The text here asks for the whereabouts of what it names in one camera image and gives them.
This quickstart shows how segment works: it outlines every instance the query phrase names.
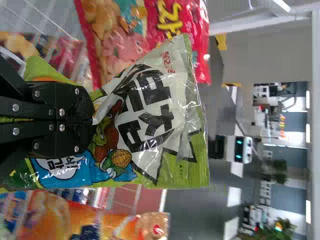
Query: cartoon character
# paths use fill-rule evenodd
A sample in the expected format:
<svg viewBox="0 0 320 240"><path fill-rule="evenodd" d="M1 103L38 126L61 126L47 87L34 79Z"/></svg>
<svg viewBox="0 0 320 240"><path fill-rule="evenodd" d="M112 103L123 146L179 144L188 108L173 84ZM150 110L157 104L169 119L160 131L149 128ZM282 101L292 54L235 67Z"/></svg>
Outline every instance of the cartoon character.
<svg viewBox="0 0 320 240"><path fill-rule="evenodd" d="M147 40L132 31L136 24L122 24L124 27L119 26L104 36L99 64L105 73L110 73L111 78L149 52Z"/></svg>
<svg viewBox="0 0 320 240"><path fill-rule="evenodd" d="M123 173L133 171L131 167L127 168L132 160L131 153L124 149L117 149L119 133L115 127L115 117L122 103L123 101L119 99L111 107L102 123L97 127L95 135L96 166L113 179Z"/></svg>

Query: snack package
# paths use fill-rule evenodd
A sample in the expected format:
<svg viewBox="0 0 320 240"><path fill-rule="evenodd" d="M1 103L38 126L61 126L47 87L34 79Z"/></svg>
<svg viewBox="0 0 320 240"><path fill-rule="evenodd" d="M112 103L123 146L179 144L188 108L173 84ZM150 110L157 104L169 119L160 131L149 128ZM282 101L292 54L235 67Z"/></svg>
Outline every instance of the snack package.
<svg viewBox="0 0 320 240"><path fill-rule="evenodd" d="M89 188L56 188L50 189L50 192L76 203L87 204L90 189Z"/></svg>
<svg viewBox="0 0 320 240"><path fill-rule="evenodd" d="M15 230L9 236L3 235L10 239L166 240L168 237L168 213L110 214L44 190L17 194L26 196L28 200L14 216L17 222ZM7 228L4 226L1 231L7 231Z"/></svg>
<svg viewBox="0 0 320 240"><path fill-rule="evenodd" d="M127 183L165 189L207 187L207 126L191 61L187 34L155 48L90 93L97 125L87 151L59 159L22 159L2 190ZM43 62L40 57L28 59L26 81L57 76Z"/></svg>
<svg viewBox="0 0 320 240"><path fill-rule="evenodd" d="M198 83L211 84L204 0L74 0L93 78L100 85L165 40L189 35Z"/></svg>
<svg viewBox="0 0 320 240"><path fill-rule="evenodd" d="M0 32L0 54L22 77L26 60L40 56L68 79L77 79L86 89L93 90L87 50L82 41L68 36Z"/></svg>

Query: fluorescent light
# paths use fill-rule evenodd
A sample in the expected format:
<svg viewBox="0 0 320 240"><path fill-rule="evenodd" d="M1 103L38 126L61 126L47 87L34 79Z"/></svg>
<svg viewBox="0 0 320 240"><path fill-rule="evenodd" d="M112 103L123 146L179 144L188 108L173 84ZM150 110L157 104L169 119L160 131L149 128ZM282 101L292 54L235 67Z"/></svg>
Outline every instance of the fluorescent light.
<svg viewBox="0 0 320 240"><path fill-rule="evenodd" d="M309 123L305 125L305 142L308 144L310 143L310 124Z"/></svg>
<svg viewBox="0 0 320 240"><path fill-rule="evenodd" d="M310 91L305 91L305 107L310 108Z"/></svg>
<svg viewBox="0 0 320 240"><path fill-rule="evenodd" d="M282 9L284 9L287 13L290 12L291 7L286 4L283 0L273 0L276 4L278 4Z"/></svg>
<svg viewBox="0 0 320 240"><path fill-rule="evenodd" d="M311 202L309 200L305 201L305 221L311 224Z"/></svg>
<svg viewBox="0 0 320 240"><path fill-rule="evenodd" d="M302 146L287 146L287 147L291 149L308 149L307 147L302 147Z"/></svg>
<svg viewBox="0 0 320 240"><path fill-rule="evenodd" d="M161 192L161 199L160 199L160 205L159 205L159 212L161 213L165 210L166 198L167 198L167 189L163 189Z"/></svg>

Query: snack bag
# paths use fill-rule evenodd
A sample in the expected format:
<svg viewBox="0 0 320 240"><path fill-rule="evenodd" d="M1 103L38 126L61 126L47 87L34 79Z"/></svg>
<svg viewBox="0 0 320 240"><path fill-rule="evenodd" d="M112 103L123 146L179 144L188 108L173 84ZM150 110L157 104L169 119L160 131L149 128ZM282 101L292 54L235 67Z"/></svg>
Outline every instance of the snack bag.
<svg viewBox="0 0 320 240"><path fill-rule="evenodd" d="M168 213L110 214L44 190L17 193L29 201L16 216L19 225L12 239L166 240L169 234Z"/></svg>
<svg viewBox="0 0 320 240"><path fill-rule="evenodd" d="M205 57L209 19L203 1L74 0L97 87L181 33L191 41L197 82L211 84Z"/></svg>
<svg viewBox="0 0 320 240"><path fill-rule="evenodd" d="M59 159L25 158L2 183L4 188L127 183L166 189L207 187L207 126L191 60L187 34L149 52L90 93L96 109L92 121L97 125L87 151ZM43 64L48 65L30 57L25 80L57 76Z"/></svg>
<svg viewBox="0 0 320 240"><path fill-rule="evenodd" d="M82 50L85 50L85 47L82 41L67 36L0 32L0 54L21 76L24 75L26 69L26 60L30 56L40 56L70 79L73 71L79 68L81 62L86 62L83 59L86 51Z"/></svg>

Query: blue label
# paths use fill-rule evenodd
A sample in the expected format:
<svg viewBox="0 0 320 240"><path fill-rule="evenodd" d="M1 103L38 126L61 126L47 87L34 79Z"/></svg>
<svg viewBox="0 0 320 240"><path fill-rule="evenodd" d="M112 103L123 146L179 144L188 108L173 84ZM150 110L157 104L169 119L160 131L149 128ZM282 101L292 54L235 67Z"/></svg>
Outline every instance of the blue label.
<svg viewBox="0 0 320 240"><path fill-rule="evenodd" d="M137 177L131 164L125 168L111 164L108 169L112 169L112 172L109 171L109 175L100 163L95 162L89 151L59 159L32 158L31 163L39 183L48 189L90 186L111 178L116 182L129 182Z"/></svg>

